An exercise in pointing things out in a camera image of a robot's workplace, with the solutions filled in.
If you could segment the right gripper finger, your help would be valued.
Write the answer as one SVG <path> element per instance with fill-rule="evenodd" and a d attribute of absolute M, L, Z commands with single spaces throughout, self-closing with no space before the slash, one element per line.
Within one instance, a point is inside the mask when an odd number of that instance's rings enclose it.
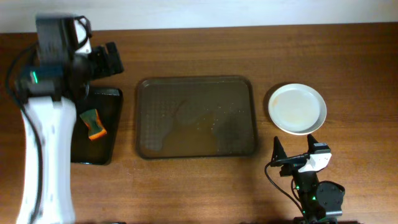
<path fill-rule="evenodd" d="M 320 150 L 320 145 L 318 141 L 311 135 L 307 135 L 307 142 L 308 142 L 308 154 L 316 154 Z"/>
<path fill-rule="evenodd" d="M 274 137 L 274 145 L 273 145 L 273 153 L 271 157 L 271 162 L 275 163 L 277 161 L 281 161 L 287 158 L 287 155 L 282 147 L 279 138 L 277 136 Z"/>

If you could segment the white plate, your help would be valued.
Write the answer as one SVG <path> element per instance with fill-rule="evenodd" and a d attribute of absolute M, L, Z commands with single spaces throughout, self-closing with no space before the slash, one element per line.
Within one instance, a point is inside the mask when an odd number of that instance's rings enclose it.
<path fill-rule="evenodd" d="M 267 110 L 279 129 L 298 136 L 318 130 L 327 116 L 326 103 L 321 94 L 299 83 L 276 89 L 269 98 Z"/>

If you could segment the orange green scrub sponge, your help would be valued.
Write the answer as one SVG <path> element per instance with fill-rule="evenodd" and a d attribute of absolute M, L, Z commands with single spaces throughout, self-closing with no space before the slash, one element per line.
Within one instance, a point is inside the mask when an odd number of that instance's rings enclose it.
<path fill-rule="evenodd" d="M 88 138 L 91 141 L 102 138 L 107 134 L 97 109 L 91 109 L 80 114 L 80 118 L 88 128 Z"/>

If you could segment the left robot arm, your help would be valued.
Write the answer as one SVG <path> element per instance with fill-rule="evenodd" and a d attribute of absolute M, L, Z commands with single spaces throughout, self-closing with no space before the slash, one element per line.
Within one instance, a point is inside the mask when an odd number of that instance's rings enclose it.
<path fill-rule="evenodd" d="M 74 223 L 72 163 L 111 160 L 123 105 L 118 88 L 90 83 L 123 72 L 116 44 L 92 47 L 90 21 L 73 14 L 40 15 L 27 64 L 6 78 L 25 130 L 24 190 L 18 223 Z"/>

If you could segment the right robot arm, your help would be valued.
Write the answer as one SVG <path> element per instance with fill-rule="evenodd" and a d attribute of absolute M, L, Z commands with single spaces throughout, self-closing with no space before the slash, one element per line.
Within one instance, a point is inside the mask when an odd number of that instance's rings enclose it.
<path fill-rule="evenodd" d="M 328 180 L 319 181 L 317 173 L 327 167 L 331 159 L 328 144 L 318 142 L 311 134 L 307 136 L 308 151 L 287 156 L 278 137 L 274 137 L 271 161 L 266 164 L 264 173 L 269 182 L 297 206 L 300 217 L 294 223 L 337 223 L 342 216 L 345 188 Z M 291 177 L 291 194 L 282 190 L 269 176 L 269 167 L 279 167 L 281 177 Z"/>

